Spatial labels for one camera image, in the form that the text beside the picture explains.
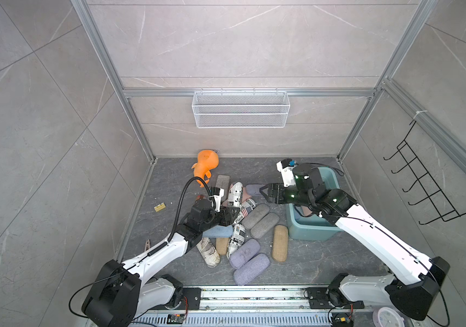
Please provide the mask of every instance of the dark stone floor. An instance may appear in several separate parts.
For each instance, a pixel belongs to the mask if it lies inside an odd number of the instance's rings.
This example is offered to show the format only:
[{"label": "dark stone floor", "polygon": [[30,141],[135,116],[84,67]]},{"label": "dark stone floor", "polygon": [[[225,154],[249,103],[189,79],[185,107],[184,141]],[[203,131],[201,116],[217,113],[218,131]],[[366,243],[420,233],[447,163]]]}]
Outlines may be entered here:
[{"label": "dark stone floor", "polygon": [[[282,177],[276,170],[278,158],[221,158],[219,166],[211,170],[210,185],[215,185],[219,174],[231,176],[231,182],[247,184],[281,183]],[[338,167],[335,158],[295,158],[299,163],[315,162]],[[196,159],[161,158],[153,170],[151,180],[140,208],[131,238],[125,249],[124,258],[131,258],[144,251],[145,242],[150,239],[154,245],[171,231],[176,206],[182,187],[193,176],[191,166]],[[337,175],[340,187],[347,192],[347,182]],[[181,217],[187,213],[197,195],[204,189],[194,182],[186,192]],[[265,203],[263,197],[253,198]],[[156,213],[154,206],[164,202],[166,208]],[[269,204],[271,212],[277,213],[280,224],[287,225],[283,205]],[[288,259],[277,263],[271,258],[273,233],[268,232],[262,239],[260,252],[271,260],[270,267],[253,284],[328,284],[341,272],[357,276],[379,276],[386,273],[383,263],[356,239],[340,232],[327,241],[289,240]],[[161,273],[170,274],[185,285],[234,284],[234,269],[225,256],[220,264],[209,268],[197,249],[167,265]]]}]

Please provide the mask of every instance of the wall hook rack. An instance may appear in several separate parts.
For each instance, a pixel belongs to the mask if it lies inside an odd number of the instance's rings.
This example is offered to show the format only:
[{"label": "wall hook rack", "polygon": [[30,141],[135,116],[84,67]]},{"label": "wall hook rack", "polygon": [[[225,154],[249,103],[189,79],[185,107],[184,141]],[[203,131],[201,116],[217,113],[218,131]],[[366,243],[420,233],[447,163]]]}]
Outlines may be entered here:
[{"label": "wall hook rack", "polygon": [[[415,126],[416,123],[417,123],[416,120],[412,120],[412,121],[409,123],[409,125],[411,126],[411,128],[410,128],[409,131],[407,132],[406,137],[404,137],[404,139],[397,145],[397,147],[396,147],[396,148],[397,148],[397,151],[396,151],[392,156],[390,156],[390,157],[387,158],[387,159],[386,159],[386,157],[383,157],[384,160],[390,160],[390,159],[393,158],[396,154],[399,153],[399,154],[402,156],[402,158],[404,159],[404,161],[406,162],[406,164],[405,164],[402,168],[400,168],[398,171],[396,171],[396,172],[394,172],[393,170],[391,170],[391,173],[393,173],[393,174],[398,174],[398,173],[401,172],[404,168],[409,167],[409,169],[411,170],[411,172],[412,172],[413,175],[415,176],[415,178],[416,178],[415,181],[413,182],[413,184],[412,184],[407,190],[405,190],[405,189],[402,188],[402,191],[403,191],[404,193],[407,193],[407,192],[411,191],[411,189],[418,183],[418,184],[422,187],[424,193],[426,194],[426,197],[423,198],[423,199],[421,199],[420,201],[417,201],[417,202],[415,202],[415,203],[407,202],[407,204],[410,205],[410,206],[415,206],[415,205],[418,205],[419,203],[421,203],[421,202],[423,202],[423,201],[425,201],[425,200],[431,201],[431,204],[433,205],[433,207],[435,208],[435,210],[437,211],[437,213],[438,213],[439,216],[436,217],[436,218],[434,218],[434,219],[432,219],[432,220],[430,220],[430,221],[424,222],[424,223],[422,223],[422,222],[419,221],[418,223],[419,223],[420,225],[427,225],[427,224],[429,224],[429,223],[431,223],[431,222],[433,222],[433,221],[435,221],[435,220],[438,220],[438,219],[442,219],[442,221],[450,221],[450,220],[453,220],[453,219],[456,219],[456,218],[459,218],[459,217],[462,217],[462,216],[466,215],[466,213],[459,213],[459,212],[457,211],[457,209],[455,208],[455,206],[453,206],[452,202],[451,202],[451,201],[449,200],[449,198],[447,197],[446,193],[445,193],[445,192],[442,190],[442,188],[438,185],[437,181],[434,180],[432,174],[427,170],[426,166],[423,164],[423,162],[420,160],[420,158],[418,157],[418,155],[413,151],[413,149],[411,148],[411,146],[409,145],[409,143],[406,141],[407,136],[409,135],[409,133],[411,133],[411,130],[413,129],[413,127]],[[406,149],[408,149],[409,151],[411,151],[411,153],[413,153],[413,155],[414,155],[414,158],[411,159],[410,161],[407,161],[406,156],[405,156],[405,155],[402,153],[402,151],[401,151],[401,150],[404,149],[404,148],[406,148]],[[413,167],[411,166],[411,164],[412,164],[414,161],[418,161],[418,162],[420,163],[420,165],[422,166],[423,171],[425,171],[425,173],[423,173],[421,176],[417,176],[417,174],[416,174],[416,173],[414,172],[414,170],[413,170]],[[437,188],[438,188],[438,190],[437,190],[436,192],[433,192],[433,193],[431,193],[431,194],[429,194],[429,193],[427,192],[426,187],[424,187],[424,184],[423,184],[422,181],[421,181],[421,179],[422,179],[424,176],[429,176],[429,177],[431,178],[430,181],[432,181],[432,182],[437,186]],[[447,203],[449,203],[449,205],[451,206],[452,210],[449,211],[448,213],[440,213],[439,209],[437,208],[437,206],[435,205],[433,199],[431,198],[433,195],[436,195],[436,194],[438,194],[438,193],[441,193],[441,194],[444,196],[444,198],[446,199]],[[445,216],[448,216],[448,215],[450,215],[450,214],[452,214],[452,213],[456,213],[457,216],[456,216],[456,217],[453,217],[453,218],[451,218],[451,219],[447,219],[447,220],[444,219]]]}]

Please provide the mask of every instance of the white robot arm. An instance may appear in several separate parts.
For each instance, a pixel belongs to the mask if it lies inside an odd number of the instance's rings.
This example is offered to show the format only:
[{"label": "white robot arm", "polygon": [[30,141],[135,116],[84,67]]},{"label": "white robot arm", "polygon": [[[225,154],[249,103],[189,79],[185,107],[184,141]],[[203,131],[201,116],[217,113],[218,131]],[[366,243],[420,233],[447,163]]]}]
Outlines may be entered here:
[{"label": "white robot arm", "polygon": [[[277,164],[277,169],[286,183],[272,183],[260,189],[269,202],[309,207],[359,240],[392,272],[379,277],[339,274],[327,289],[326,296],[332,305],[339,307],[360,300],[394,305],[408,317],[423,320],[440,291],[449,264],[442,258],[429,258],[413,249],[344,191],[326,189],[318,169],[312,169],[310,164],[295,165],[293,160],[286,159]],[[93,284],[82,312],[100,327],[126,327],[132,319],[156,305],[178,305],[182,295],[180,282],[169,275],[150,280],[164,266],[196,246],[202,232],[219,223],[231,224],[234,213],[220,208],[223,190],[211,189],[207,189],[209,200],[197,200],[179,225],[180,211],[177,212],[170,235],[150,250],[121,264],[114,260],[106,263],[96,279],[105,283]]]}]

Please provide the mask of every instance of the blue plastic basin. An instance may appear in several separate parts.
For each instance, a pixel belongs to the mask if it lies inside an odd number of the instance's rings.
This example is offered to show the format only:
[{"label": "blue plastic basin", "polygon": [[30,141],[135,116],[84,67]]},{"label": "blue plastic basin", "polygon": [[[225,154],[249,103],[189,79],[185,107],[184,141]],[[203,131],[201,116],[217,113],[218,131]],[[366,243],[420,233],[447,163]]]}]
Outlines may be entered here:
[{"label": "blue plastic basin", "polygon": [[[333,169],[318,167],[327,189],[340,188]],[[289,237],[295,240],[325,241],[342,230],[328,223],[316,214],[311,217],[301,217],[292,204],[286,205]]]}]

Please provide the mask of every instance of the black cable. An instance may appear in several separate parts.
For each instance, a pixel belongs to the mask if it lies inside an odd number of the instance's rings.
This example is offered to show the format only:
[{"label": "black cable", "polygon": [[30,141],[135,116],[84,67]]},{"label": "black cable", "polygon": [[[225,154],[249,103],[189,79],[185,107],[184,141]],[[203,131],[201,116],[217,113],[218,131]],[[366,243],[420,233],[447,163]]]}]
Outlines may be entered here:
[{"label": "black cable", "polygon": [[[178,217],[180,216],[180,210],[182,208],[182,201],[184,200],[184,194],[186,194],[187,188],[190,186],[191,182],[194,180],[199,180],[206,188],[207,194],[211,196],[210,188],[207,186],[206,182],[202,178],[198,176],[194,176],[194,177],[191,177],[190,180],[187,181],[186,185],[184,185],[184,188],[182,189],[182,193],[180,194],[180,199],[178,200],[177,213],[175,214],[175,221],[173,222],[173,228],[171,229],[171,234],[168,237],[168,243],[171,242],[171,239],[173,239],[173,236],[175,235],[175,230],[177,229]],[[216,206],[215,198],[211,198],[211,200],[213,202],[213,208],[215,209],[215,206]]]},{"label": "black cable", "polygon": [[73,300],[73,298],[75,297],[75,295],[77,295],[78,292],[82,291],[83,289],[85,289],[85,288],[88,287],[88,286],[91,286],[91,285],[93,285],[93,284],[99,283],[100,281],[108,280],[108,279],[110,279],[110,278],[113,278],[113,277],[115,277],[115,276],[118,276],[118,275],[122,274],[123,272],[125,272],[125,271],[121,271],[121,272],[119,272],[118,274],[113,275],[113,276],[110,276],[110,277],[106,277],[106,278],[102,278],[102,279],[96,280],[96,281],[94,281],[94,282],[92,282],[92,283],[90,283],[90,284],[87,284],[86,286],[81,287],[78,291],[76,291],[75,293],[73,293],[73,295],[71,296],[71,298],[70,298],[70,300],[69,300],[69,302],[68,302],[68,308],[70,309],[70,312],[71,312],[72,314],[74,314],[75,316],[77,316],[77,317],[88,318],[88,319],[89,319],[89,317],[87,317],[87,316],[84,316],[84,315],[82,315],[82,314],[78,314],[78,313],[74,312],[73,309],[71,308],[71,301]]},{"label": "black cable", "polygon": [[348,305],[348,304],[354,304],[354,303],[356,303],[356,302],[357,302],[357,301],[353,301],[353,302],[349,302],[349,303],[346,303],[346,304],[336,305],[335,307],[332,307],[331,309],[329,309],[329,311],[328,311],[328,321],[329,321],[329,323],[330,323],[331,325],[333,325],[333,321],[331,320],[331,318],[329,318],[329,313],[331,313],[331,311],[332,311],[333,309],[345,307],[345,306]]},{"label": "black cable", "polygon": [[138,318],[140,318],[140,317],[144,316],[144,315],[145,315],[145,313],[146,313],[146,312],[148,312],[148,311],[149,311],[149,309],[148,309],[148,310],[146,310],[146,311],[144,311],[144,313],[143,313],[143,314],[141,314],[140,316],[138,316],[137,318],[133,318],[133,320],[137,320]]},{"label": "black cable", "polygon": [[295,208],[295,211],[296,211],[301,217],[308,218],[308,217],[311,217],[311,216],[314,215],[314,213],[310,213],[310,214],[308,214],[307,216],[304,216],[303,214],[300,213],[300,211],[298,211],[296,205],[293,205],[293,207]]},{"label": "black cable", "polygon": [[428,318],[431,319],[432,322],[434,322],[435,324],[437,324],[437,325],[439,325],[441,327],[449,327],[449,325],[451,324],[451,319],[449,319],[449,311],[447,310],[446,300],[444,299],[444,294],[442,294],[441,289],[439,290],[439,292],[440,292],[440,296],[442,297],[442,302],[444,302],[444,308],[446,309],[447,324],[441,325],[441,324],[437,323],[432,317],[429,317],[429,315],[428,315]]},{"label": "black cable", "polygon": [[[364,220],[364,219],[360,219],[360,218],[355,218],[355,217],[348,217],[348,216],[333,216],[333,215],[330,215],[332,217],[339,217],[339,218],[350,218],[350,219],[355,219],[355,220],[360,220],[360,221],[363,221],[363,222],[366,222],[368,223],[369,225],[373,225],[372,223],[368,222],[367,220]],[[384,232],[381,228],[379,227],[376,227],[374,226],[373,228],[376,228],[378,229],[380,232],[384,233],[384,235],[386,235],[387,237],[389,237],[390,239],[393,240],[393,242],[397,243],[402,249],[404,249],[404,251],[406,251],[410,256],[412,256],[413,258],[415,258],[417,260],[417,263],[421,264],[422,267],[424,267],[429,275],[431,275],[431,278],[434,280],[434,281],[437,281],[437,279],[434,277],[433,273],[426,267],[426,265],[424,265],[421,261],[418,260],[418,258],[416,256],[413,255],[413,253],[409,252],[409,250],[407,250],[402,244],[400,244],[399,242],[397,242],[396,239],[392,238],[388,233]],[[451,319],[449,317],[449,310],[447,309],[447,304],[446,304],[446,300],[444,299],[444,294],[442,293],[442,290],[439,289],[439,292],[440,292],[440,296],[442,297],[442,301],[444,302],[444,308],[446,309],[446,316],[447,316],[447,324],[445,325],[442,325],[442,324],[439,324],[437,323],[432,317],[429,317],[427,316],[429,319],[431,319],[435,324],[441,326],[441,327],[449,327],[449,325],[451,324]]]},{"label": "black cable", "polygon": [[344,176],[344,172],[340,168],[336,168],[336,167],[333,167],[333,166],[330,166],[330,165],[325,165],[325,164],[319,164],[319,163],[316,163],[316,162],[308,162],[308,164],[318,165],[316,167],[311,167],[311,169],[318,168],[318,167],[328,167],[328,168],[331,168],[334,171],[336,171],[337,174],[339,174],[340,176]]}]

